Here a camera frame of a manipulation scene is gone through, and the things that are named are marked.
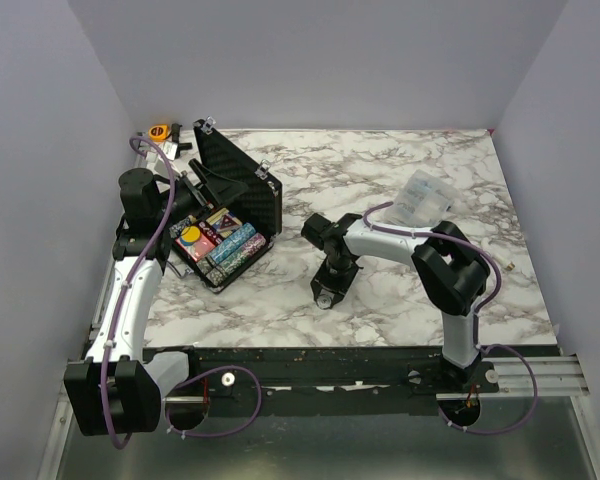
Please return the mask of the red triangular dealer button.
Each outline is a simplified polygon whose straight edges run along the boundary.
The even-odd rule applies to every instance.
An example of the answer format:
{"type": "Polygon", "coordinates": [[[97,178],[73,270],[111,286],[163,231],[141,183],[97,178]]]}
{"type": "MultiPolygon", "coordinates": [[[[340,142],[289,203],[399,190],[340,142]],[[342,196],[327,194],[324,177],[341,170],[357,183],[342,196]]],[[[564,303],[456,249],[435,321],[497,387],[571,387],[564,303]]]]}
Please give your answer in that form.
{"type": "Polygon", "coordinates": [[[229,237],[242,226],[242,222],[232,214],[223,215],[215,224],[216,232],[223,238],[229,237]]]}

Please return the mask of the white poker chip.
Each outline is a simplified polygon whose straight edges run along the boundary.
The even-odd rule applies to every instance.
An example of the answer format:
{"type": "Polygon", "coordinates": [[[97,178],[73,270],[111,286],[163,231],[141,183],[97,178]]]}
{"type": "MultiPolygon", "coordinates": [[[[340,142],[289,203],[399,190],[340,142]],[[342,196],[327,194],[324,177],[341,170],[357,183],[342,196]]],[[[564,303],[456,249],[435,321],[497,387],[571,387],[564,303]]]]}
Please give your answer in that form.
{"type": "Polygon", "coordinates": [[[331,299],[329,297],[321,297],[318,299],[317,305],[322,309],[329,308],[331,306],[331,299]]]}

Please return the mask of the yellow round button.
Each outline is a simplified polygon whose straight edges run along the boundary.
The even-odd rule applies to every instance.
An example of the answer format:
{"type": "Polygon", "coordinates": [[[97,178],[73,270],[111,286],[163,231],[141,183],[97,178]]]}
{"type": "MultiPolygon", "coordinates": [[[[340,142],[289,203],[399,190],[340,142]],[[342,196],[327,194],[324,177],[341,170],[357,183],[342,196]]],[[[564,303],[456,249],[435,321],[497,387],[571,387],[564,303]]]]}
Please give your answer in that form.
{"type": "Polygon", "coordinates": [[[186,227],[182,231],[181,236],[180,236],[180,241],[184,245],[192,245],[195,242],[197,242],[200,237],[201,237],[201,232],[200,232],[199,228],[196,226],[189,226],[189,227],[186,227]]]}

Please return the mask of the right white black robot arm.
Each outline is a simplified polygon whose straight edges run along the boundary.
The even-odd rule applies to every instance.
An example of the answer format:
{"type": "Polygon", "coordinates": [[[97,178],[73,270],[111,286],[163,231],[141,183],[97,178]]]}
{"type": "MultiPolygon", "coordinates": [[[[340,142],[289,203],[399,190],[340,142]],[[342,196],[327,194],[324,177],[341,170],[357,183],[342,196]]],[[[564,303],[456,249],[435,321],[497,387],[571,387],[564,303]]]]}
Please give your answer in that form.
{"type": "Polygon", "coordinates": [[[357,260],[374,257],[415,270],[429,301],[441,312],[443,347],[440,379],[460,392],[476,380],[482,353],[478,347],[478,312],[487,280],[497,267],[453,223],[433,228],[374,224],[367,214],[346,214],[332,222],[320,214],[307,219],[302,237],[325,254],[311,280],[316,305],[330,309],[349,291],[357,260]]]}

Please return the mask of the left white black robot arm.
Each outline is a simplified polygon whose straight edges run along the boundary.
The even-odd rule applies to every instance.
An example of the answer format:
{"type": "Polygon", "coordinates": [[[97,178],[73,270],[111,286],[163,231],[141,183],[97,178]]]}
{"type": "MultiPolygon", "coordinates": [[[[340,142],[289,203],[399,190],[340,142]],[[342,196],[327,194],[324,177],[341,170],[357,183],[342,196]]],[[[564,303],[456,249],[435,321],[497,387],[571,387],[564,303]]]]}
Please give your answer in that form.
{"type": "Polygon", "coordinates": [[[190,165],[201,181],[174,173],[165,191],[147,168],[133,168],[118,179],[123,216],[112,249],[111,290],[101,326],[84,359],[68,363],[64,373],[85,436],[108,434],[122,446],[131,434],[156,429],[163,400],[173,389],[189,395],[201,385],[200,368],[182,352],[144,361],[149,310],[171,252],[171,227],[193,214],[208,216],[248,187],[196,162],[190,165]]]}

